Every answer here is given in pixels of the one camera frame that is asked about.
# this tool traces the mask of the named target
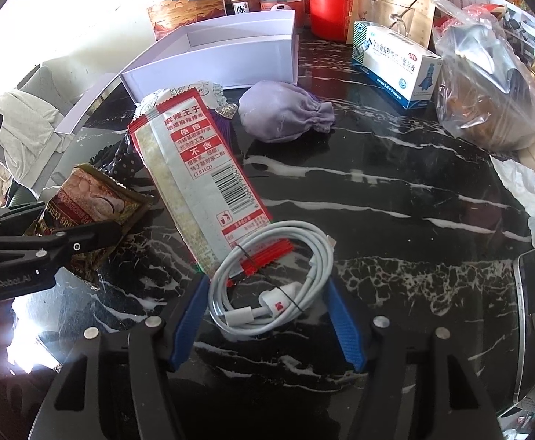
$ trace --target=smartphone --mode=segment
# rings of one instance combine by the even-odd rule
[[[519,355],[515,402],[535,385],[535,249],[521,254],[513,265],[518,297]]]

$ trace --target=label sticker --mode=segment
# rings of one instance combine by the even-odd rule
[[[249,5],[247,4],[247,1],[237,1],[236,3],[233,3],[234,13],[248,13],[249,12]]]
[[[279,11],[279,10],[291,10],[292,7],[288,6],[285,3],[277,3],[270,8],[270,11]]]

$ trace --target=cookie package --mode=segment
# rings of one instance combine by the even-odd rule
[[[81,164],[72,170],[28,233],[50,235],[72,226],[114,220],[121,225],[125,236],[149,209],[151,202],[150,197],[124,188],[89,164]],[[98,290],[96,270],[117,246],[77,254],[65,268]]]

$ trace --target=table surface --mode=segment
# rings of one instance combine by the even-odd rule
[[[349,291],[403,327],[447,327],[497,411],[510,407],[519,356],[512,264],[531,249],[528,215],[486,151],[446,133],[433,108],[403,111],[351,68],[347,46],[302,39],[299,73],[299,85],[333,103],[330,134],[270,145],[246,134],[237,116],[232,122],[233,152],[274,220],[321,227],[337,241]],[[243,92],[225,95],[238,102]],[[121,139],[133,112],[117,87],[68,149],[70,168]],[[155,189],[145,171],[136,187]],[[15,301],[10,357],[26,370],[55,367],[86,328],[124,330],[159,313],[195,273],[191,259],[158,203],[100,270],[100,291],[62,269],[54,289]],[[306,265],[290,254],[270,271],[281,281],[303,279]],[[268,288],[260,278],[243,283],[234,302]],[[343,359],[321,301],[258,340],[233,340],[205,317],[190,359],[170,379],[190,438],[217,425],[232,438],[271,438],[266,420],[276,419],[289,434],[345,438],[365,383]],[[414,395],[414,379],[410,370],[403,395]]]

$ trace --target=red canister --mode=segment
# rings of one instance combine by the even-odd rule
[[[347,41],[353,0],[310,0],[312,32],[324,40]]]

